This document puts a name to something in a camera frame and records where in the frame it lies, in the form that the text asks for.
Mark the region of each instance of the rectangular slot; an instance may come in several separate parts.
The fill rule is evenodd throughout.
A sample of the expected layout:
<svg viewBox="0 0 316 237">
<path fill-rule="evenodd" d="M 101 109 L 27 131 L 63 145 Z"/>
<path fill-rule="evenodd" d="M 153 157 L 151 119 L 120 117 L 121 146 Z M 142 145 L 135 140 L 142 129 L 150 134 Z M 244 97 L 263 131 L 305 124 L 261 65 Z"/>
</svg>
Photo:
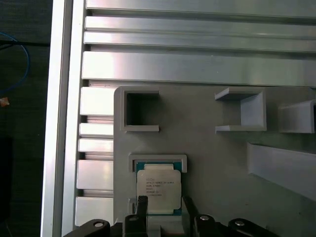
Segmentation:
<svg viewBox="0 0 316 237">
<path fill-rule="evenodd" d="M 150 125 L 149 115 L 158 107 L 158 95 L 128 93 L 126 125 Z"/>
</svg>

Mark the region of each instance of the metal frame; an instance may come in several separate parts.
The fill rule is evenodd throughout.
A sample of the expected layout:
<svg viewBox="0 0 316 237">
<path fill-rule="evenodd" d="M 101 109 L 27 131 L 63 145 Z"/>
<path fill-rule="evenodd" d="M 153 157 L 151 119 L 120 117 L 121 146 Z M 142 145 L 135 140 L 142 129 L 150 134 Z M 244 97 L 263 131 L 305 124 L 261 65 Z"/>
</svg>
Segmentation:
<svg viewBox="0 0 316 237">
<path fill-rule="evenodd" d="M 79 101 L 81 80 L 81 60 L 83 51 L 83 28 L 85 0 L 76 0 L 73 5 L 72 37 L 70 50 L 67 132 L 65 148 L 65 178 L 63 199 L 62 236 L 75 227 L 75 200 L 77 196 L 77 159 L 79 139 Z"/>
<path fill-rule="evenodd" d="M 41 237 L 60 237 L 72 0 L 53 3 L 45 129 Z"/>
<path fill-rule="evenodd" d="M 316 3 L 281 1 L 271 10 L 265 0 L 198 2 L 54 1 L 41 236 L 73 230 L 76 199 L 113 197 L 78 190 L 77 166 L 82 158 L 113 160 L 111 98 L 118 85 L 316 86 Z"/>
</svg>

